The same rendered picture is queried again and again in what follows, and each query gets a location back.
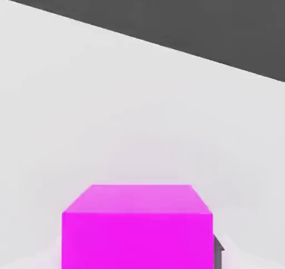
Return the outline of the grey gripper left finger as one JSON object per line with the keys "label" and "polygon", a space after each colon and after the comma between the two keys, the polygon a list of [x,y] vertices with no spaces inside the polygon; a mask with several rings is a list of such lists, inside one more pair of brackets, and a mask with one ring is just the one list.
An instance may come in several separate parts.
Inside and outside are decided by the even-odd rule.
{"label": "grey gripper left finger", "polygon": [[61,269],[61,237],[45,252],[39,252],[29,258],[24,269]]}

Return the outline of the small magenta cube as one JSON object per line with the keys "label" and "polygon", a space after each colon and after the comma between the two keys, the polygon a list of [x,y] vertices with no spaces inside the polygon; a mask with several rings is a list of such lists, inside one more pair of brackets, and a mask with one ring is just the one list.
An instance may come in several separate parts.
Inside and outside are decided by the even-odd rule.
{"label": "small magenta cube", "polygon": [[190,185],[93,185],[62,213],[61,269],[214,269],[213,215]]}

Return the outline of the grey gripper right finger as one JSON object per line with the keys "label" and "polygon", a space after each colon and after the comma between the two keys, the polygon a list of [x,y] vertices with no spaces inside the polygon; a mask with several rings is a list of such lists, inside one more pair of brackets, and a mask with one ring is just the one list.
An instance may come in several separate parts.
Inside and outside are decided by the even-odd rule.
{"label": "grey gripper right finger", "polygon": [[217,237],[214,254],[215,269],[256,269],[256,265],[227,234]]}

